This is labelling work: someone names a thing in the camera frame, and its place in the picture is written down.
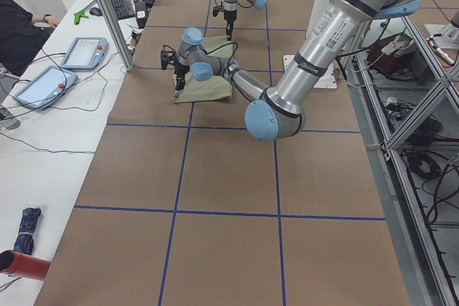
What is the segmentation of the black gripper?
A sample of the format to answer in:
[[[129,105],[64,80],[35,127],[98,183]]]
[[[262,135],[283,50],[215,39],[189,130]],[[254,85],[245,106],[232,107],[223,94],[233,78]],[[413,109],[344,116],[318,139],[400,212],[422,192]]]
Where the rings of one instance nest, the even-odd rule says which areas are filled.
[[[224,20],[226,21],[225,33],[229,41],[232,40],[234,22],[237,19],[237,11],[224,11]]]
[[[175,64],[174,72],[176,75],[175,90],[183,90],[186,85],[186,74],[189,72],[189,66],[183,64]]]

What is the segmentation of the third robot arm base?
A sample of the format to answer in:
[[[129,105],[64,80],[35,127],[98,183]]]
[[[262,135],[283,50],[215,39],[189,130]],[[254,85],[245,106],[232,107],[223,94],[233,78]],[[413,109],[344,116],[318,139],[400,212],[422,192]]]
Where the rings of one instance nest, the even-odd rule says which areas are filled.
[[[458,12],[448,24],[426,24],[429,33],[426,38],[431,50],[449,67],[452,67],[457,57],[452,58],[446,52],[448,49],[458,50]]]

